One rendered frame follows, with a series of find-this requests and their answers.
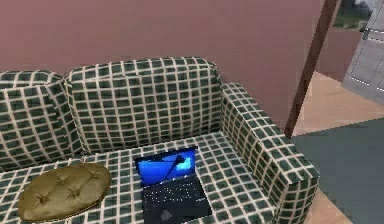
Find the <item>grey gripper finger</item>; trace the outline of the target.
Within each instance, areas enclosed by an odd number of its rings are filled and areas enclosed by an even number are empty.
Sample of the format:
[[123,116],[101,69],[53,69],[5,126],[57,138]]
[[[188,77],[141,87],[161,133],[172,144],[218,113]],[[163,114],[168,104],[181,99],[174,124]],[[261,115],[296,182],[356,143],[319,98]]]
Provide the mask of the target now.
[[185,158],[181,155],[177,155],[164,179],[167,180],[171,175],[173,175],[177,171],[177,167],[184,162]]

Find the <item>black laptop with blue screen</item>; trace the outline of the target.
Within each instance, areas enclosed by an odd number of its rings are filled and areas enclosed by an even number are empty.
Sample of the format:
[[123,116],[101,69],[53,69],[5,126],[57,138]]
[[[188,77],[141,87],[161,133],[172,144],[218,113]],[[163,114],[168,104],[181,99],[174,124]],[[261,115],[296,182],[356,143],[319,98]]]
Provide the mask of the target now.
[[[135,159],[144,224],[183,224],[212,214],[195,172],[197,149],[190,146]],[[185,162],[165,180],[177,155],[183,156]]]

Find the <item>green white checked sofa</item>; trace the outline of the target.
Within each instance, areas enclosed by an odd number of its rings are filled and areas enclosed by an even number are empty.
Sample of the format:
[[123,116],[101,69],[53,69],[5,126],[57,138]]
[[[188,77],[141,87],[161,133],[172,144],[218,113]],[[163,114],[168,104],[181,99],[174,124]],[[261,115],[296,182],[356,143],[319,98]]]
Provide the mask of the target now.
[[[212,214],[183,224],[304,224],[320,176],[247,91],[201,57],[0,71],[0,224],[144,224],[135,159],[197,146]],[[42,173],[102,163],[104,199],[27,222],[18,200]]]

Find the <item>olive tufted round cushion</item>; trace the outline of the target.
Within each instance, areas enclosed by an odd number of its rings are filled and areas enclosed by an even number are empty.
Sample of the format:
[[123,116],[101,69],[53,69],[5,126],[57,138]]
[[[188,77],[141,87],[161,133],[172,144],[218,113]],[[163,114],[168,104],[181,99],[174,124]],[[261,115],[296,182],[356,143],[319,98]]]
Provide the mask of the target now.
[[78,215],[98,203],[111,185],[102,163],[78,163],[33,178],[18,200],[18,215],[27,222],[50,222]]

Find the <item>grey panelled room door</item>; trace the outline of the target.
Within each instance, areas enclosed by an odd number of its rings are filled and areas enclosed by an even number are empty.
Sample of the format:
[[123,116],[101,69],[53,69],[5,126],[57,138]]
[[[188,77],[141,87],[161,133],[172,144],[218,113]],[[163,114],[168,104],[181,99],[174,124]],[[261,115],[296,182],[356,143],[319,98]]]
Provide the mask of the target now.
[[342,86],[364,98],[384,105],[384,0],[377,0],[362,37],[349,64]]

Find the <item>brown wooden door frame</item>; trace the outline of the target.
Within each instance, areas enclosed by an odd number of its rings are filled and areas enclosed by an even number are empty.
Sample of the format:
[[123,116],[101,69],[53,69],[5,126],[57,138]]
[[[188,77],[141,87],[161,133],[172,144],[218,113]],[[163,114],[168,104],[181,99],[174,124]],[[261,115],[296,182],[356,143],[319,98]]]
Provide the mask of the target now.
[[306,56],[306,61],[300,75],[292,107],[285,125],[284,134],[288,138],[291,138],[293,135],[324,41],[340,1],[341,0],[324,0],[321,7],[320,16],[316,23],[310,48]]

